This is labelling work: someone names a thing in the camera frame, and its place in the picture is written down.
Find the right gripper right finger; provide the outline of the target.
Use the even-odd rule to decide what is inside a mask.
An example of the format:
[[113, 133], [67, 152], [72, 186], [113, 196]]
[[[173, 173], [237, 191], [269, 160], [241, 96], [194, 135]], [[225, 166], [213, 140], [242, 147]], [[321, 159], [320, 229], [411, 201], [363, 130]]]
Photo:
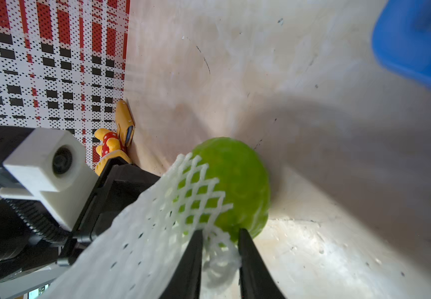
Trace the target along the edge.
[[241, 266], [239, 286], [242, 299], [284, 299], [257, 250], [248, 230], [239, 230]]

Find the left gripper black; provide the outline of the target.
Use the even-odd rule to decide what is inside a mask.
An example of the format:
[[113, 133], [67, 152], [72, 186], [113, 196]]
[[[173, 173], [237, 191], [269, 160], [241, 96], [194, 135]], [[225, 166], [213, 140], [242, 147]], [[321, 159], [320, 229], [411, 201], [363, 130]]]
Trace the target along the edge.
[[72, 265], [95, 239], [110, 228], [114, 219], [139, 195], [154, 185], [159, 176], [123, 158], [105, 165], [57, 259], [58, 265]]

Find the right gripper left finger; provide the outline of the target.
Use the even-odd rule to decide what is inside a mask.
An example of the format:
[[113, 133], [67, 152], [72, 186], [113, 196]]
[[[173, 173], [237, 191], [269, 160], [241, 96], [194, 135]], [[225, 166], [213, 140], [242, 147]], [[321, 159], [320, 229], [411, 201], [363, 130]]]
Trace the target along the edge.
[[199, 299], [203, 261], [203, 231], [196, 230], [159, 299]]

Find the green custard apple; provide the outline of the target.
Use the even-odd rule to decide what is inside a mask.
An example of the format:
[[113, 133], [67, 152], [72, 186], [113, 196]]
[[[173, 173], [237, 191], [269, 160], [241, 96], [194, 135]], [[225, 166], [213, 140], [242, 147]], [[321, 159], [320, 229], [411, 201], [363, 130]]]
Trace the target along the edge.
[[269, 218], [269, 174], [258, 154], [247, 144], [228, 137], [211, 138], [192, 150], [198, 165], [208, 164], [206, 179], [219, 179], [215, 191], [224, 191], [224, 204], [233, 208], [218, 216], [215, 225], [229, 233], [236, 244], [239, 230], [252, 238], [261, 233]]

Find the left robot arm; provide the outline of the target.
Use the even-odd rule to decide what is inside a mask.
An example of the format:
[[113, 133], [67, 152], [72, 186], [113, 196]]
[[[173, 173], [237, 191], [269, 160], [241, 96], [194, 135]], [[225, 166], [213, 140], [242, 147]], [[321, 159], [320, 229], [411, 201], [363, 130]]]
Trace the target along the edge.
[[92, 187], [75, 227], [71, 232], [57, 232], [49, 213], [35, 202], [22, 205], [28, 218], [14, 210], [15, 202], [0, 200], [0, 282], [17, 274], [28, 274], [45, 265], [72, 265], [84, 249], [105, 232], [115, 217], [138, 196], [159, 180], [159, 176], [128, 164], [121, 158], [111, 159]]

